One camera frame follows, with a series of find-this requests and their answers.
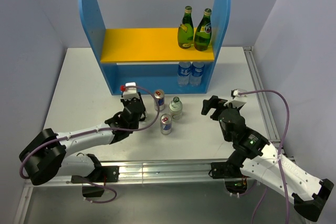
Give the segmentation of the clear Chang bottle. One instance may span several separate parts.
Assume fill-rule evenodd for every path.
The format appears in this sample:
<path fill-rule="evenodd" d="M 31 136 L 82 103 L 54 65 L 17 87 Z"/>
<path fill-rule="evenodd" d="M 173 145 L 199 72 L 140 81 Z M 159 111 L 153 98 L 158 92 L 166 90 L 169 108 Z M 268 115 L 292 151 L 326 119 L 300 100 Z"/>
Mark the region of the clear Chang bottle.
<path fill-rule="evenodd" d="M 169 104 L 169 112 L 172 119 L 179 120 L 182 117 L 183 104 L 179 97 L 174 97 Z"/>

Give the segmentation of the green Perrier bottle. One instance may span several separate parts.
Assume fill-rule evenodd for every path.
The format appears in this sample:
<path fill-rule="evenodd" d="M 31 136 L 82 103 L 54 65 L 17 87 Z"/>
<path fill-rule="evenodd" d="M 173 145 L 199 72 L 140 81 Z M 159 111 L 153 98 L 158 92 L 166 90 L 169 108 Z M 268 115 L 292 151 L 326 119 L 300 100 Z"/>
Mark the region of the green Perrier bottle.
<path fill-rule="evenodd" d="M 184 16 L 177 32 L 177 42 L 182 49 L 190 48 L 194 39 L 194 26 L 192 22 L 192 7 L 186 6 Z"/>
<path fill-rule="evenodd" d="M 206 50 L 210 44 L 212 36 L 211 14 L 212 10 L 206 8 L 204 10 L 203 18 L 196 29 L 194 47 L 198 51 Z"/>

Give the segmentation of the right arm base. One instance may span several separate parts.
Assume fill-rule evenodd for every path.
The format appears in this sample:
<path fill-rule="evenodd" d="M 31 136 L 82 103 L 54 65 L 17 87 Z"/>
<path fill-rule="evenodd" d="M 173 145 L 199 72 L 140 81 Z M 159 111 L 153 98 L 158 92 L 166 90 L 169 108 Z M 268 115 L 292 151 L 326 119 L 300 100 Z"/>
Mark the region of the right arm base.
<path fill-rule="evenodd" d="M 237 196 L 248 194 L 257 185 L 255 180 L 248 180 L 239 167 L 228 162 L 212 162 L 208 175 L 212 179 L 223 179 L 226 190 Z"/>

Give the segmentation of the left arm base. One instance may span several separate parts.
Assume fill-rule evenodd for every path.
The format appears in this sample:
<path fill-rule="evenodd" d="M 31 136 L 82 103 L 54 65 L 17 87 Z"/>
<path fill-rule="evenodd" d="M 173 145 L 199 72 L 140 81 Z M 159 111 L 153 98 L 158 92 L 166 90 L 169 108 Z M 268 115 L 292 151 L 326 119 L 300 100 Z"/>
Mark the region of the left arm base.
<path fill-rule="evenodd" d="M 86 177 L 73 175 L 72 184 L 82 184 L 82 196 L 84 200 L 95 204 L 112 202 L 117 197 L 115 189 L 109 187 L 108 183 L 116 183 L 119 179 L 119 166 L 101 166 L 96 168 Z M 98 200 L 104 193 L 112 192 L 113 197 L 108 200 Z"/>

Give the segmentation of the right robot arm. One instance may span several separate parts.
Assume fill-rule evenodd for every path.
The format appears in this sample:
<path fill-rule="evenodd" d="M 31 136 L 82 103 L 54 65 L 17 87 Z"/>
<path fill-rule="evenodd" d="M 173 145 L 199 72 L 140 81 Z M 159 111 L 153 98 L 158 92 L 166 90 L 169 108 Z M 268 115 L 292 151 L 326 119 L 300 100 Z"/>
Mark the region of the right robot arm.
<path fill-rule="evenodd" d="M 211 163 L 212 178 L 251 177 L 287 197 L 305 219 L 318 221 L 334 187 L 333 182 L 304 171 L 278 153 L 271 141 L 249 128 L 240 114 L 246 102 L 246 97 L 241 95 L 233 96 L 230 101 L 216 95 L 203 101 L 201 114 L 215 110 L 210 118 L 219 122 L 224 140 L 234 148 L 226 161 Z"/>

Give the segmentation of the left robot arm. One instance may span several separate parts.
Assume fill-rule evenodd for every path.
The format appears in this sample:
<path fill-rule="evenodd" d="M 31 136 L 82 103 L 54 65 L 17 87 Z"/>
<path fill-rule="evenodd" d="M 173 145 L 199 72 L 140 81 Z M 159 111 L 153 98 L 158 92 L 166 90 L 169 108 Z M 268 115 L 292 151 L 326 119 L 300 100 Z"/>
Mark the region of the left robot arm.
<path fill-rule="evenodd" d="M 42 185 L 57 176 L 80 176 L 91 182 L 102 176 L 101 163 L 93 154 L 75 153 L 101 145 L 118 143 L 139 131 L 145 119 L 145 106 L 138 95 L 121 99 L 123 110 L 102 124 L 85 130 L 55 133 L 51 128 L 39 132 L 19 155 L 20 176 L 33 185 Z"/>

